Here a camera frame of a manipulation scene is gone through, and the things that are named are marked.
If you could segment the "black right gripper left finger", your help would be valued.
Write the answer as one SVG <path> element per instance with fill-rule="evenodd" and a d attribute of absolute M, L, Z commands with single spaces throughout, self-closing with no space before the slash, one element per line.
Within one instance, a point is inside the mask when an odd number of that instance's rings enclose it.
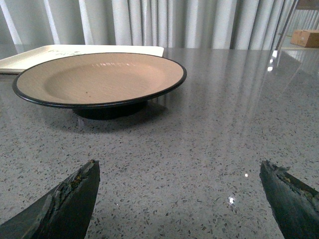
<path fill-rule="evenodd" d="M 100 183 L 90 160 L 28 208 L 0 226 L 2 239 L 83 239 Z"/>

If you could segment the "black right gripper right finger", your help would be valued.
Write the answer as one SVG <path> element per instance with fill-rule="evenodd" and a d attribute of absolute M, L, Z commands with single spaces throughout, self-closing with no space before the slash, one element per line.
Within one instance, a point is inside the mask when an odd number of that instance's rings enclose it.
<path fill-rule="evenodd" d="M 319 192 L 268 160 L 260 178 L 273 216 L 286 239 L 319 237 Z"/>

